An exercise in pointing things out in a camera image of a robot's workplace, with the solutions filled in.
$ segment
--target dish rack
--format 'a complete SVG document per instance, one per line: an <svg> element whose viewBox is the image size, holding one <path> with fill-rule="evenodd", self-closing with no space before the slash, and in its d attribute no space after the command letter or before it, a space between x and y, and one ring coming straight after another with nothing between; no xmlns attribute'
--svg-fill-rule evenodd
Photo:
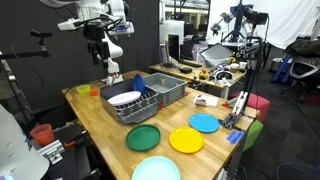
<svg viewBox="0 0 320 180"><path fill-rule="evenodd" d="M133 91L133 80L127 80L100 89L100 99L107 112L122 124L142 122L156 114L159 110L160 95L153 89L146 87L139 99L121 106L113 106L108 102L113 96Z"/></svg>

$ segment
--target small yellow object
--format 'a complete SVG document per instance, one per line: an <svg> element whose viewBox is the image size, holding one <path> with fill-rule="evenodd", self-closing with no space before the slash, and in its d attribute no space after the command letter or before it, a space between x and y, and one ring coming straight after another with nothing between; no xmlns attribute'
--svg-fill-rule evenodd
<svg viewBox="0 0 320 180"><path fill-rule="evenodd" d="M77 87L77 91L79 94L86 94L90 91L91 87L90 85L81 85Z"/></svg>
<svg viewBox="0 0 320 180"><path fill-rule="evenodd" d="M183 153L195 153L204 145L202 134L190 127L181 127L173 130L169 136L171 146Z"/></svg>
<svg viewBox="0 0 320 180"><path fill-rule="evenodd" d="M230 63L235 63L237 62L237 59L235 57L229 57L227 61L229 61Z"/></svg>
<svg viewBox="0 0 320 180"><path fill-rule="evenodd" d="M202 70L202 72L199 74L199 79L207 79L208 73L206 70Z"/></svg>

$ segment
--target wall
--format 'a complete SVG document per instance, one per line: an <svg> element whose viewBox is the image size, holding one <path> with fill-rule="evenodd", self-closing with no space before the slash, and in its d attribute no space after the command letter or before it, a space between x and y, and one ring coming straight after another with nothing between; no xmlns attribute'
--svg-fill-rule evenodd
<svg viewBox="0 0 320 180"><path fill-rule="evenodd" d="M208 27L221 19L221 13L229 13L230 6L237 6L238 4L238 0L212 0ZM285 49L299 35L311 35L312 28L320 16L319 0L243 0L242 4L253 4L254 11L269 14L269 26L268 23L257 25L254 34L265 38L267 32L267 41L280 49ZM229 24L220 23L222 29L218 36L213 36L212 31L208 30L207 41L219 42L222 32L226 35L234 29L234 21L235 19Z"/></svg>
<svg viewBox="0 0 320 180"><path fill-rule="evenodd" d="M126 36L119 36L120 42L115 43L123 48L124 55L115 61L119 63L121 72L134 69L148 71L150 65L159 62L159 3L130 0L128 4L135 9L131 11L135 33L130 40L127 40ZM3 53L11 53L11 45L28 36L31 29L53 33L53 36L46 40L51 57L7 60L35 111L63 104L63 88L104 77L102 66L94 66L87 54L87 42L82 36L82 30L61 32L57 24L64 20L53 9L38 0L0 1L0 7L0 51ZM75 12L73 5L68 7ZM65 8L57 11L66 18L72 17ZM17 44L14 49L16 52L25 52L38 51L40 47L37 39L31 37Z"/></svg>

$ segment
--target green plate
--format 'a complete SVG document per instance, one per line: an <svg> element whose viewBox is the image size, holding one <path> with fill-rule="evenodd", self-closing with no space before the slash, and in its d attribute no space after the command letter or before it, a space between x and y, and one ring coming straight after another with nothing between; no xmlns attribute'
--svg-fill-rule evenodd
<svg viewBox="0 0 320 180"><path fill-rule="evenodd" d="M127 146L135 151L146 151L160 141L160 131L152 125L140 125L129 131L126 137Z"/></svg>

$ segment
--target table leg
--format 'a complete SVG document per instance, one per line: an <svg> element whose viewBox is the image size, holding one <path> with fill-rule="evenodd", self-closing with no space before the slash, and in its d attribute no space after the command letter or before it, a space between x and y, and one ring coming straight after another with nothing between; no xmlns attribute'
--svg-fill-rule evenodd
<svg viewBox="0 0 320 180"><path fill-rule="evenodd" d="M236 175L236 173L237 173L237 169L238 169L239 164L240 164L242 151L243 151L246 139L247 139L247 133L245 132L243 137L242 137L242 139L241 139L241 141L240 141L239 146L237 147L237 149L235 150L235 152L231 156L231 161L229 163L227 180L233 180L235 175Z"/></svg>
<svg viewBox="0 0 320 180"><path fill-rule="evenodd" d="M229 95L229 87L225 86L224 88L222 88L221 90L221 94L220 97L223 99L228 99L228 95Z"/></svg>

